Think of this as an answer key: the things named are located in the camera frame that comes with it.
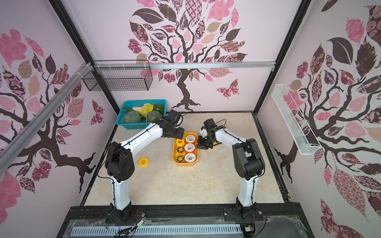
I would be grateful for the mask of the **black yellow tape roll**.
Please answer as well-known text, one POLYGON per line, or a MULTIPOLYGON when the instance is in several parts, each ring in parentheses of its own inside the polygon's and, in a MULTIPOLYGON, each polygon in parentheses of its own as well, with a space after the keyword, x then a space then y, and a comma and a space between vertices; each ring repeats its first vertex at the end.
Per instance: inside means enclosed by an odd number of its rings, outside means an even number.
POLYGON ((179 155, 179 156, 176 158, 176 162, 177 162, 177 163, 182 163, 182 162, 184 162, 184 160, 185 160, 185 158, 184 158, 184 156, 182 156, 182 155, 179 155))
POLYGON ((184 153, 184 151, 185 151, 184 147, 178 147, 177 148, 177 152, 180 153, 180 154, 184 153))

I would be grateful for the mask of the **yellow plastic storage box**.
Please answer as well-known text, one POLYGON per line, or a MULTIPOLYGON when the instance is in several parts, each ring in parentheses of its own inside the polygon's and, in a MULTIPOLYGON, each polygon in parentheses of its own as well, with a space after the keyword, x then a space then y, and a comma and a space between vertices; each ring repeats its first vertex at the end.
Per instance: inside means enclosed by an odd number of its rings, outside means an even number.
POLYGON ((173 162, 178 166, 193 166, 198 161, 198 140, 194 132, 184 132, 182 139, 174 139, 173 162))

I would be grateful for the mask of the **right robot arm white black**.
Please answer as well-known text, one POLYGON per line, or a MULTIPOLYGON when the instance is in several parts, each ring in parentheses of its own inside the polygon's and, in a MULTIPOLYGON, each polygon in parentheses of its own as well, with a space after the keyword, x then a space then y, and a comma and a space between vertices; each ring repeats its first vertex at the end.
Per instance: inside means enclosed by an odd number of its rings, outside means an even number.
POLYGON ((242 216, 257 210, 256 191, 259 178, 265 174, 266 165, 257 141, 245 139, 218 126, 213 119, 203 123, 198 136, 198 149, 212 149, 223 144, 232 150, 234 168, 241 180, 237 205, 242 216))

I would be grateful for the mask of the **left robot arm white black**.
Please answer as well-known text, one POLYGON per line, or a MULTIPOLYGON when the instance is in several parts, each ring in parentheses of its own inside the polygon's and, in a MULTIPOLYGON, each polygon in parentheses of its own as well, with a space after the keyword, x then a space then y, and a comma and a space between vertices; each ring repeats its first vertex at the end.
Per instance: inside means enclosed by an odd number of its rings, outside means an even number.
POLYGON ((132 216, 128 179, 135 171, 134 156, 151 142, 161 137, 182 139, 185 130, 180 127, 183 115, 175 110, 150 123, 135 136, 108 147, 105 168, 112 181, 113 201, 110 204, 111 222, 127 222, 132 216))

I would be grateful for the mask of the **orange white tape roll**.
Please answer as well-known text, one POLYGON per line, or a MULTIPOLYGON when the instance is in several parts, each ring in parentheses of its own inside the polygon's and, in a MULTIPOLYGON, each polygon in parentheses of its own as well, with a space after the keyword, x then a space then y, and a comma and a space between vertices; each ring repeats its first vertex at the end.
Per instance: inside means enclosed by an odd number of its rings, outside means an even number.
POLYGON ((196 136, 190 134, 190 135, 188 135, 188 136, 186 137, 186 142, 187 142, 187 143, 191 143, 191 144, 195 144, 195 143, 196 143, 196 139, 197 139, 196 136))
POLYGON ((194 163, 196 161, 197 157, 193 153, 187 153, 185 156, 185 161, 187 163, 194 163))
POLYGON ((184 149, 185 149, 185 152, 186 152, 186 153, 194 153, 196 147, 195 147, 194 144, 187 143, 187 144, 184 146, 184 149))

